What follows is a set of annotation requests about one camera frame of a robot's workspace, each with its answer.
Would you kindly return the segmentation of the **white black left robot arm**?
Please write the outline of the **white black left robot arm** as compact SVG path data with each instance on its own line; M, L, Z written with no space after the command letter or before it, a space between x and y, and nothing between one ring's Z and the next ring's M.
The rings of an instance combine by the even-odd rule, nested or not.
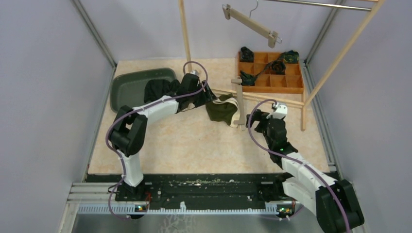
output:
M216 100L216 95L195 73L187 73L182 81L151 80L144 91L144 105L122 106L106 133L105 142L120 159L123 174L119 187L134 201L144 198L139 152L149 125L186 110L190 104L203 106Z

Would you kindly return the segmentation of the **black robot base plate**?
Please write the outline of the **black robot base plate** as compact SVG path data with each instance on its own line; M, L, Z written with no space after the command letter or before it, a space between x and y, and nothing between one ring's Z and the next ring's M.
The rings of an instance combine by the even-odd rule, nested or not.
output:
M133 196L120 187L115 200L145 201L131 212L133 217L144 213L165 212L286 212L291 197L280 193L283 173L265 174L149 174L142 182L144 194Z

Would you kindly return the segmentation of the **green underwear with cream waistband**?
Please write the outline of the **green underwear with cream waistband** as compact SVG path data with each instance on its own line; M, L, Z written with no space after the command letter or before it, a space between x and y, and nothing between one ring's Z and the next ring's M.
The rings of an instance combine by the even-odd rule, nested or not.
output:
M233 94L221 95L216 100L206 104L206 111L211 121L225 122L232 128L237 128L235 121L240 118L237 99Z

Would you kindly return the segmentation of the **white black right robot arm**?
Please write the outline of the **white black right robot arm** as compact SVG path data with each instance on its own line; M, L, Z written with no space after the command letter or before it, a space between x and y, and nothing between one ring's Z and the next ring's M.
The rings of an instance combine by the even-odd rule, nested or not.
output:
M310 165L288 141L283 117L257 109L247 115L247 128L255 122L255 131L263 135L270 159L285 171L274 186L276 198L299 201L316 216L326 233L345 233L365 223L352 183L337 180Z

